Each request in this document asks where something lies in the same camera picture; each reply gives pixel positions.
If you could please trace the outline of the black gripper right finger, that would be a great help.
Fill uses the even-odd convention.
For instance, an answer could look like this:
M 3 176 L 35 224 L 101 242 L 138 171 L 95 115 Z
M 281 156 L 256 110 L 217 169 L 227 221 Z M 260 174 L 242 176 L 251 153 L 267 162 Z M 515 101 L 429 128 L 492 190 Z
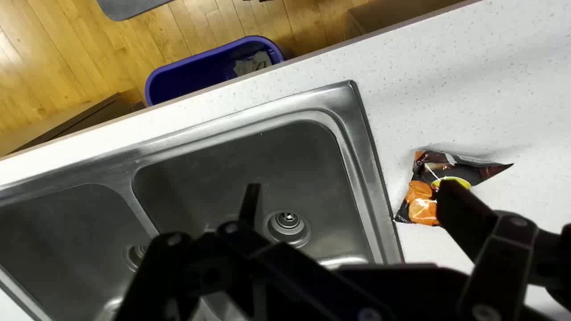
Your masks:
M 474 260 L 458 304 L 463 319 L 547 321 L 525 304 L 529 285 L 571 310 L 571 224 L 547 231 L 522 213 L 493 210 L 456 180 L 438 190 L 438 221 Z

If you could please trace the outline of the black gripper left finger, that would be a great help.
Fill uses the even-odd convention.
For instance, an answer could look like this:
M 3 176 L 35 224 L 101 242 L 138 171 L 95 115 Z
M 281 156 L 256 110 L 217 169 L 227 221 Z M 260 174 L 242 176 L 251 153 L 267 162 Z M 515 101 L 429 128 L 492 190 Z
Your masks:
M 251 183 L 240 217 L 199 238 L 185 231 L 154 237 L 115 321 L 190 321 L 202 297 L 220 292 L 252 321 L 397 321 L 361 285 L 256 231 L 261 194 Z

